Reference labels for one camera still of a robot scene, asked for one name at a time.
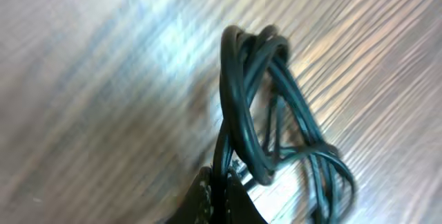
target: black cable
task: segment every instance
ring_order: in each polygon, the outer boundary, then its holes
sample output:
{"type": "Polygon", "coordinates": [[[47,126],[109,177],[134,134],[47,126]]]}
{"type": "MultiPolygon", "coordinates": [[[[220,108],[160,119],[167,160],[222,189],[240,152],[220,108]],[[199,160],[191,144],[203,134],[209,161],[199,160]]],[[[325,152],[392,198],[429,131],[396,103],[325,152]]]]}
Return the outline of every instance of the black cable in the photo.
{"type": "Polygon", "coordinates": [[[339,159],[337,148],[327,144],[304,97],[287,68],[289,43],[267,26],[258,35],[236,26],[224,30],[221,41],[220,97],[224,120],[213,157],[214,218],[222,218],[224,191],[233,151],[247,165],[253,180],[270,185],[275,171],[287,162],[307,158],[316,192],[315,223],[337,223],[351,209],[356,183],[351,171],[339,159]],[[260,146],[249,111],[265,72],[272,78],[271,99],[265,139],[260,146]],[[305,146],[281,147],[284,102],[297,122],[305,146]],[[276,136],[269,150],[271,114],[276,114],[276,136]],[[350,186],[350,200],[343,210],[344,187],[350,186]]]}

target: cord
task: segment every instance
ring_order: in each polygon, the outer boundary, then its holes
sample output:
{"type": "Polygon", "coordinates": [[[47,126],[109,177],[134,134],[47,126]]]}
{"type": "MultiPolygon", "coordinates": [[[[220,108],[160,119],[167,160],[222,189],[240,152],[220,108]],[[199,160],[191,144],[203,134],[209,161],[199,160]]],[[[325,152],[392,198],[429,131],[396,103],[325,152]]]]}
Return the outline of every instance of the cord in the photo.
{"type": "Polygon", "coordinates": [[[253,179],[270,185],[282,165],[307,159],[311,166],[316,193],[314,223],[337,223],[352,208],[356,183],[339,152],[327,144],[304,97],[287,68],[289,43],[278,35],[275,26],[267,26],[259,35],[229,26],[222,34],[220,98],[224,120],[213,157],[213,199],[215,218],[222,218],[227,172],[233,151],[247,165],[253,179]],[[272,78],[266,135],[258,142],[249,107],[265,72],[272,78]],[[289,107],[299,126],[304,146],[282,147],[282,111],[289,107]],[[273,150],[269,150],[271,115],[276,114],[273,150]],[[341,209],[345,188],[350,199],[341,209]]]}

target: tangled cable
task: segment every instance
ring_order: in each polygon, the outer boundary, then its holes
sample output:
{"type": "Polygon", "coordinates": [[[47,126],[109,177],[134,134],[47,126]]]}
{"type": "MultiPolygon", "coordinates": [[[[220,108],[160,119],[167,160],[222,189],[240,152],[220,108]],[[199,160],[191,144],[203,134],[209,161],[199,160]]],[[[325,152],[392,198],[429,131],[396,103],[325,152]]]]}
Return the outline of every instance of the tangled cable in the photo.
{"type": "Polygon", "coordinates": [[[222,34],[220,98],[224,120],[213,157],[213,198],[218,204],[215,209],[223,209],[233,151],[261,185],[272,183],[281,164],[306,158],[311,165],[317,201],[312,218],[315,223],[337,223],[353,205],[356,183],[351,171],[339,159],[337,148],[324,141],[287,68],[288,58],[288,41],[278,35],[274,26],[267,26],[258,36],[245,33],[237,26],[229,26],[222,34]],[[260,145],[249,107],[266,71],[272,78],[274,90],[269,101],[265,139],[260,145]],[[304,146],[281,146],[284,101],[299,126],[304,146]],[[276,130],[273,150],[270,151],[273,112],[276,114],[276,130]],[[351,187],[350,200],[341,209],[347,185],[351,187]]]}

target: cable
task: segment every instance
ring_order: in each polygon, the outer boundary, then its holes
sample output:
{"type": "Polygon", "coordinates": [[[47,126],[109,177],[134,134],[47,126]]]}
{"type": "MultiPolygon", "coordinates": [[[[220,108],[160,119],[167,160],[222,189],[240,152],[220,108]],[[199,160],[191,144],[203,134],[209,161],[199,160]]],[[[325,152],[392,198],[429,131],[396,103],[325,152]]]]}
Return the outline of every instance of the cable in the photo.
{"type": "Polygon", "coordinates": [[[253,179],[270,185],[275,171],[283,164],[308,159],[314,180],[316,208],[314,223],[337,223],[352,208],[356,183],[351,171],[339,159],[337,148],[327,144],[304,97],[287,68],[289,43],[267,26],[251,35],[237,26],[222,34],[220,98],[224,120],[213,157],[214,216],[222,218],[224,191],[233,151],[247,165],[253,179]],[[253,127],[249,107],[265,72],[272,78],[266,135],[262,145],[253,127]],[[282,147],[282,111],[289,107],[299,126],[304,146],[282,147]],[[269,150],[271,115],[276,114],[273,150],[269,150]],[[350,199],[341,209],[344,191],[350,186],[350,199]]]}

